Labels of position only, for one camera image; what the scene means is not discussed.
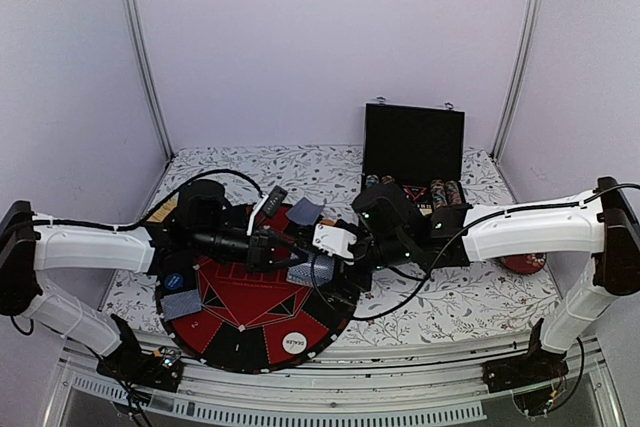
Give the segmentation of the blue checkered card deck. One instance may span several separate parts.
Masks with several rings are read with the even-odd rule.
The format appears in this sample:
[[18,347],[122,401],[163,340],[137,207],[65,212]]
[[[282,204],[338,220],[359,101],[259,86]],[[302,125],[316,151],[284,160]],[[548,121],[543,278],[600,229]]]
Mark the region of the blue checkered card deck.
[[311,265],[312,258],[308,261],[290,267],[286,280],[294,285],[312,287],[315,275],[315,282],[318,287],[329,283],[334,276],[334,260],[331,257],[319,255],[316,257],[314,265]]

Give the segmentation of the single blue playing card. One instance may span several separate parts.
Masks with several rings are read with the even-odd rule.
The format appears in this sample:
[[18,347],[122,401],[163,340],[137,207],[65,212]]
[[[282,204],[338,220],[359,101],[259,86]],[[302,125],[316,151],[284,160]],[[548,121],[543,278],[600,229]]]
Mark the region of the single blue playing card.
[[290,222],[300,226],[312,226],[321,217],[323,205],[315,204],[306,197],[301,198],[286,213]]

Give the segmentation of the white dealer button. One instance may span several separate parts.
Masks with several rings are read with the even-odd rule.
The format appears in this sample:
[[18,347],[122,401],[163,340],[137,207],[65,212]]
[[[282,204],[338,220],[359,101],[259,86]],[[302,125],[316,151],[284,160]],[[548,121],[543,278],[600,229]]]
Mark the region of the white dealer button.
[[307,338],[300,332],[289,332],[282,339],[282,348],[290,355],[298,355],[304,352],[307,345]]

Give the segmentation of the blue small blind button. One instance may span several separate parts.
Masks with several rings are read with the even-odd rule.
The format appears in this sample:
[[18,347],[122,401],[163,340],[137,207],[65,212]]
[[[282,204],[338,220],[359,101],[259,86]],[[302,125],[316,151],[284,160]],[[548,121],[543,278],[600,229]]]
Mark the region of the blue small blind button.
[[169,292],[178,292],[184,287],[184,277],[180,273],[171,273],[164,278],[163,285]]

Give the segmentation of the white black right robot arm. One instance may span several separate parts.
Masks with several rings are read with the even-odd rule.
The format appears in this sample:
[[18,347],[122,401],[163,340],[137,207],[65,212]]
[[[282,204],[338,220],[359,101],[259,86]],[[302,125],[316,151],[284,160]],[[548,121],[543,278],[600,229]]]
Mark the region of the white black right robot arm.
[[364,232],[319,224],[312,245],[368,271],[413,262],[425,273],[529,253],[588,253],[578,281],[533,334],[535,347],[518,359],[517,374],[537,383],[616,299],[638,292],[639,218],[625,196],[638,187],[601,177],[595,189],[569,197],[423,216],[397,186],[379,184],[357,201]]

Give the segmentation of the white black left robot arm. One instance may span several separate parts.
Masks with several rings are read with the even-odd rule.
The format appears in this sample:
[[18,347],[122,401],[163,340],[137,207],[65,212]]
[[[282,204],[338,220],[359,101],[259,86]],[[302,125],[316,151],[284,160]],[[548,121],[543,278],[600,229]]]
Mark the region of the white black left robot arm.
[[130,225],[98,224],[38,214],[28,201],[14,202],[1,220],[1,313],[38,321],[97,354],[128,381],[148,373],[148,359],[126,321],[108,317],[53,282],[53,269],[123,270],[161,275],[180,254],[238,257],[262,252],[255,224],[271,199],[264,196],[234,227],[221,184],[207,171],[173,191],[172,221],[143,217]]

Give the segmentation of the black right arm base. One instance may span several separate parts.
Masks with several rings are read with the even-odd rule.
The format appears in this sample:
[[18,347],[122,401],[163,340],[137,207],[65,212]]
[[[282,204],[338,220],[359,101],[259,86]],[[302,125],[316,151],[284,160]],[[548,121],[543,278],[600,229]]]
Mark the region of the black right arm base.
[[525,353],[482,364],[482,380],[490,393],[546,382],[568,373],[565,354]]

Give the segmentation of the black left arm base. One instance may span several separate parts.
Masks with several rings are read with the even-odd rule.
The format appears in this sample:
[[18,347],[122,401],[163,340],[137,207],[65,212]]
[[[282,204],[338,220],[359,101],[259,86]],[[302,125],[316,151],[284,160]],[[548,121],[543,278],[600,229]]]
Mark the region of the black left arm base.
[[120,345],[98,360],[97,373],[122,384],[175,393],[182,379],[184,364],[178,350],[161,346],[153,352],[139,346]]

